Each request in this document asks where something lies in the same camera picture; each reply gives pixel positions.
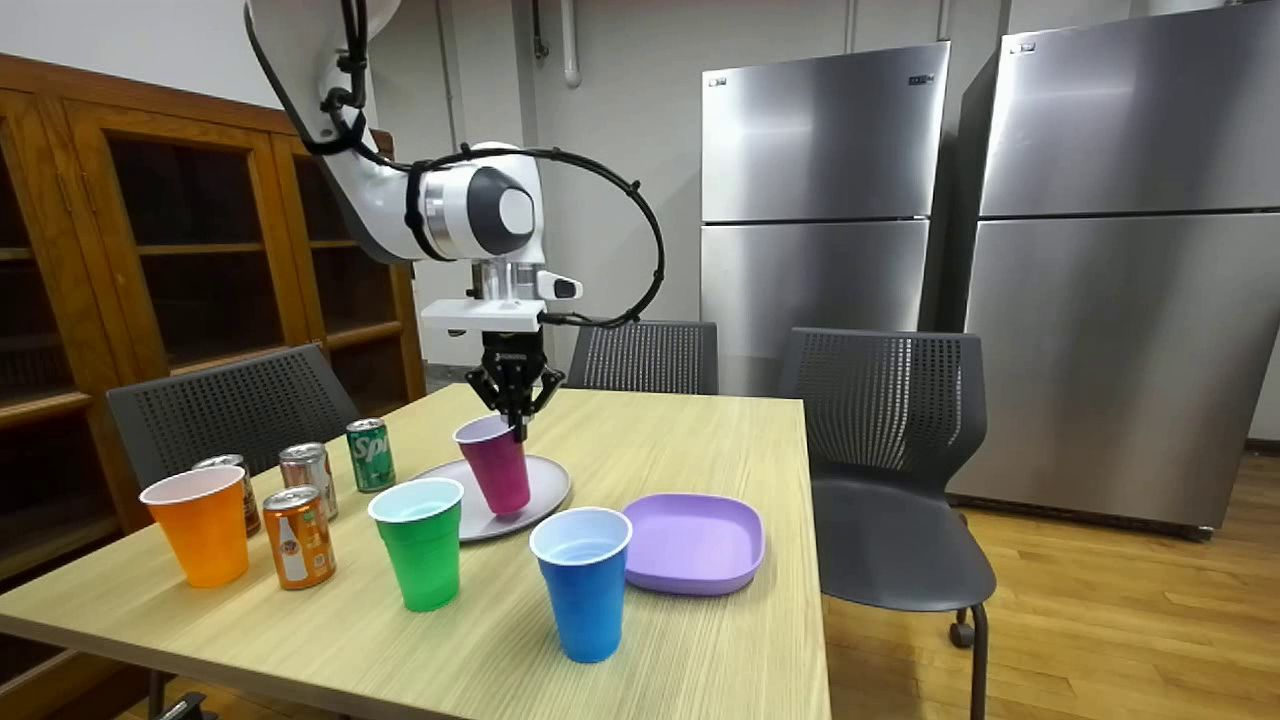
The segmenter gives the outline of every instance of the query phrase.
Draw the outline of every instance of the table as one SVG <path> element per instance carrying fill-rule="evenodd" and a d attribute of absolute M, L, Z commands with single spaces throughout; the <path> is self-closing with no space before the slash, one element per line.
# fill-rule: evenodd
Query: table
<path fill-rule="evenodd" d="M 453 429 L 478 418 L 444 388 L 389 418 L 397 472 L 461 460 Z M 572 664 L 526 531 L 468 543 L 461 596 L 403 612 L 342 442 L 329 443 L 340 520 L 337 578 L 281 593 L 264 537 L 246 578 L 187 587 L 160 529 L 132 531 L 0 596 L 0 632 L 163 669 L 351 715 L 831 715 L 795 402 L 563 388 L 526 452 L 563 463 L 568 505 L 622 507 L 647 492 L 750 505 L 767 531 L 759 578 L 721 600 L 628 593 L 622 650 Z"/>

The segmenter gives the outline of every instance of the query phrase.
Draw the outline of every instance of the wooden floor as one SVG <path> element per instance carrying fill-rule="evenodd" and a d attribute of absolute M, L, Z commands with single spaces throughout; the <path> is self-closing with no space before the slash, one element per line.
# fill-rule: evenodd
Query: wooden floor
<path fill-rule="evenodd" d="M 1244 457 L 1227 523 L 1207 543 L 992 511 L 966 523 L 1000 578 L 987 715 L 1280 715 L 1280 457 Z M 840 600 L 825 618 L 837 715 L 966 712 L 966 654 L 948 646 L 948 618 Z M 207 691 L 219 720 L 329 715 L 179 690 Z"/>

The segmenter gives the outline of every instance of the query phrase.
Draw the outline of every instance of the can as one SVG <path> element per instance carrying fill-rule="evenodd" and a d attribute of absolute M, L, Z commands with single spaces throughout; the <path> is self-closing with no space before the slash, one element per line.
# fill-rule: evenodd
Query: can
<path fill-rule="evenodd" d="M 383 419 L 364 418 L 349 425 L 349 447 L 351 447 L 355 492 L 371 495 L 397 483 L 397 457 L 393 457 Z"/>
<path fill-rule="evenodd" d="M 219 457 L 202 457 L 199 463 L 191 467 L 245 467 L 245 457 L 241 452 L 219 452 Z M 259 531 L 259 515 L 256 515 L 256 495 L 250 495 L 250 480 L 246 480 L 246 467 L 245 467 L 245 537 L 256 537 Z"/>
<path fill-rule="evenodd" d="M 284 489 L 310 483 L 320 492 L 323 520 L 337 520 L 332 463 L 323 443 L 289 443 L 281 452 Z"/>
<path fill-rule="evenodd" d="M 337 574 L 329 520 L 310 483 L 266 495 L 264 523 L 281 587 L 315 587 Z"/>

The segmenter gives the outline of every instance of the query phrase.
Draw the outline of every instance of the orange plastic cup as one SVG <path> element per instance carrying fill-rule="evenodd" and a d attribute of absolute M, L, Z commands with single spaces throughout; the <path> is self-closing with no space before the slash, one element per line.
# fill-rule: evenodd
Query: orange plastic cup
<path fill-rule="evenodd" d="M 187 585 L 233 585 L 246 569 L 245 467 L 187 467 L 140 492 Z"/>

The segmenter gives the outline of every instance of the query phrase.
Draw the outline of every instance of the wooden cabinet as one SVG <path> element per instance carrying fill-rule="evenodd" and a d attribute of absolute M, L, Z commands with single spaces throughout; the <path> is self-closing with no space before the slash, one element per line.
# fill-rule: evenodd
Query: wooden cabinet
<path fill-rule="evenodd" d="M 406 268 L 369 260 L 281 112 L 0 57 L 0 593 L 144 523 L 103 392 L 323 344 L 418 395 Z"/>

